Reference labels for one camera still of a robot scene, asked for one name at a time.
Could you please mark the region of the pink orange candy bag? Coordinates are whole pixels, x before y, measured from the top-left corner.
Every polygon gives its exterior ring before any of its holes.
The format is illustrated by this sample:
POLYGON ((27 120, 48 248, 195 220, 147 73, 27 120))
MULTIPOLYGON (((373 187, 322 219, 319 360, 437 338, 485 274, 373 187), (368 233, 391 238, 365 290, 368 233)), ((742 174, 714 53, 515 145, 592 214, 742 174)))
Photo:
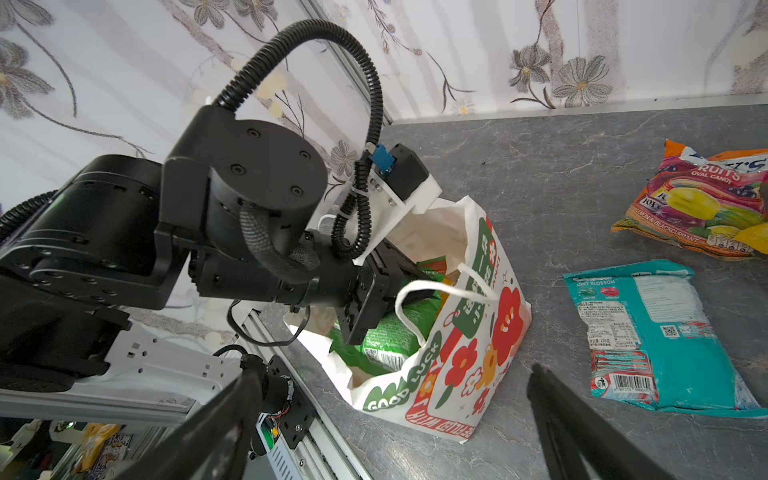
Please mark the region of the pink orange candy bag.
POLYGON ((767 151, 705 157, 668 140, 663 160, 611 231, 724 260, 767 254, 767 151))

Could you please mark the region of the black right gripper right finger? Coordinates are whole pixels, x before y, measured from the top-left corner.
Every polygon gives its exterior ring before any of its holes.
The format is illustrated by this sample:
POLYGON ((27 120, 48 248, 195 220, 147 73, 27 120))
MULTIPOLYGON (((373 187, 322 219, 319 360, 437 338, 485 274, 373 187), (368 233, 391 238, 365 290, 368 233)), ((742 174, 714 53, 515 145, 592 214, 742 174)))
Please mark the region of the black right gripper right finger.
POLYGON ((536 363, 527 384, 545 463, 552 479, 670 479, 553 372, 536 363))

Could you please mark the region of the teal snack bag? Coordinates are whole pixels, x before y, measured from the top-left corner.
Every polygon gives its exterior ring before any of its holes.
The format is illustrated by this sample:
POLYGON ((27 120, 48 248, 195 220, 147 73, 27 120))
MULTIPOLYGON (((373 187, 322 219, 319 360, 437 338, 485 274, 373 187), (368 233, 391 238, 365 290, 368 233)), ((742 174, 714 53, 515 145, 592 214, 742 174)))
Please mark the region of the teal snack bag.
POLYGON ((568 273, 587 327, 590 393, 648 411, 764 419, 705 315, 692 269, 669 260, 568 273))

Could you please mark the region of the white floral paper bag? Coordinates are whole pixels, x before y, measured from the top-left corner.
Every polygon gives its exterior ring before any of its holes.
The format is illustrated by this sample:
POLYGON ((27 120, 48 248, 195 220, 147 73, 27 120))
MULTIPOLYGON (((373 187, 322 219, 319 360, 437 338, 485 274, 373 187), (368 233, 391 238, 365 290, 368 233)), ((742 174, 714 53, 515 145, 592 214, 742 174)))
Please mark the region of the white floral paper bag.
POLYGON ((391 242, 447 275, 451 291, 424 343, 392 373, 372 376, 333 351, 329 308, 315 308, 299 341, 342 398, 371 416, 464 443, 509 370, 532 322, 501 241, 471 197, 407 215, 391 242))

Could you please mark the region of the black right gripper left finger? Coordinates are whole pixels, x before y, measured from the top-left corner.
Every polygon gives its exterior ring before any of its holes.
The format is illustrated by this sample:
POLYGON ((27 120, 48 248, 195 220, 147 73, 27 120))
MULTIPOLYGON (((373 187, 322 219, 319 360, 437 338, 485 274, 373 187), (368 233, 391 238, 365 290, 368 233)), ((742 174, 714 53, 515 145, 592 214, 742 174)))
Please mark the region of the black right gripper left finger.
POLYGON ((264 371, 244 371, 120 479, 241 479, 263 406, 264 371))

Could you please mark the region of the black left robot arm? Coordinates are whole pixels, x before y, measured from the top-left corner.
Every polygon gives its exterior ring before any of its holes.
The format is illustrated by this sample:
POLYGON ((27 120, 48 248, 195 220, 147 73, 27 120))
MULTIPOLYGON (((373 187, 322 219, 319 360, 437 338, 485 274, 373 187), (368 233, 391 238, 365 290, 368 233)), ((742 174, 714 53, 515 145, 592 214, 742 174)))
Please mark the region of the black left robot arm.
POLYGON ((182 272, 199 295, 321 306, 360 344, 382 317, 423 299, 404 286, 424 273, 375 229, 368 178, 395 178, 405 199, 428 173, 416 154, 379 138, 383 95, 362 44, 324 20, 291 24, 268 41, 209 105, 167 159, 103 155, 64 186, 1 218, 1 385, 62 392, 115 369, 133 329, 129 308, 165 308, 182 272), (365 76, 365 149, 329 234, 310 229, 326 191, 320 154, 302 136, 236 114, 297 47, 326 40, 365 76))

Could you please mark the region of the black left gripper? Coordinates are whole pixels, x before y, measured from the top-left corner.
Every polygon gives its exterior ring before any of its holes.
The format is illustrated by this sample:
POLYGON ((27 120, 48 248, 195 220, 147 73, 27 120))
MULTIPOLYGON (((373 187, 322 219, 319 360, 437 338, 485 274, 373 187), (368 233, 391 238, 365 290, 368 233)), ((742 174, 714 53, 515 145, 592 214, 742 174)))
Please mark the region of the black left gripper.
POLYGON ((367 333, 394 311, 402 287, 416 280, 443 281, 443 274, 423 269, 388 240, 380 243, 360 266, 330 256, 319 246, 318 276, 310 281, 305 303, 336 311, 342 338, 349 345, 363 343, 367 333))

